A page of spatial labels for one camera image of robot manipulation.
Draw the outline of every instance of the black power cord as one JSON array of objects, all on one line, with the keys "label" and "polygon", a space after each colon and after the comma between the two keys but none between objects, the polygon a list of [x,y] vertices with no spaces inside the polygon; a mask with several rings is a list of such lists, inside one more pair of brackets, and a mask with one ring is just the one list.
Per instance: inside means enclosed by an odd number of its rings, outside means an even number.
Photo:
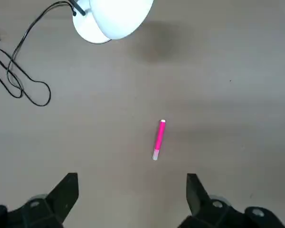
[{"label": "black power cord", "polygon": [[[61,7],[61,6],[69,6],[73,12],[73,15],[75,16],[76,15],[76,12],[74,11],[73,9],[73,6],[67,2],[67,1],[57,1],[53,4],[51,4],[49,7],[47,7],[32,23],[31,25],[29,26],[29,28],[26,30],[26,32],[24,33],[21,41],[18,43],[18,45],[16,46],[13,54],[10,56],[6,51],[2,50],[0,48],[0,52],[2,52],[3,54],[5,54],[8,58],[9,58],[9,63],[6,65],[4,65],[4,63],[0,60],[0,65],[6,70],[6,77],[9,81],[9,83],[17,88],[19,91],[20,91],[20,94],[19,95],[15,95],[13,94],[9,89],[8,87],[6,86],[6,84],[2,81],[2,79],[0,78],[0,82],[1,84],[4,86],[4,88],[8,91],[8,93],[14,97],[14,98],[22,98],[23,96],[26,96],[31,103],[33,103],[34,105],[36,106],[40,106],[40,107],[43,107],[43,106],[46,106],[48,105],[48,103],[50,102],[51,100],[51,90],[48,86],[47,83],[43,82],[43,81],[37,81],[37,80],[34,80],[32,79],[30,76],[28,76],[28,74],[16,63],[15,61],[15,57],[17,55],[17,53],[19,52],[19,50],[21,49],[22,45],[23,45],[23,42],[25,41],[25,39],[27,38],[29,32],[32,30],[32,28],[36,25],[36,23],[46,14],[48,13],[50,10],[56,8],[56,7]],[[44,103],[44,104],[37,104],[36,102],[34,102],[32,100],[32,98],[28,95],[28,93],[25,91],[24,87],[23,87],[23,84],[21,83],[21,80],[18,78],[18,76],[12,72],[12,70],[10,69],[12,64],[14,64],[30,81],[32,82],[35,82],[35,83],[42,83],[47,89],[48,89],[48,99],[47,101]],[[13,78],[13,80],[16,82],[16,84],[12,83],[11,80],[10,80],[10,76]]]}]

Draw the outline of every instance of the pink marker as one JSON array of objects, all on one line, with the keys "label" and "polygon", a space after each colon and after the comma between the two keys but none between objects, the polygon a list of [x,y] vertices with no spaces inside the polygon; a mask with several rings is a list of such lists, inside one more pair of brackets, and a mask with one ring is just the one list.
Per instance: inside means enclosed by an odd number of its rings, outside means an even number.
[{"label": "pink marker", "polygon": [[157,139],[155,143],[155,148],[154,148],[154,153],[153,153],[153,160],[156,161],[158,158],[158,154],[160,153],[161,149],[161,143],[162,143],[162,138],[163,138],[163,133],[165,132],[165,127],[166,127],[166,121],[161,120],[160,125],[158,127],[158,132],[157,132]]}]

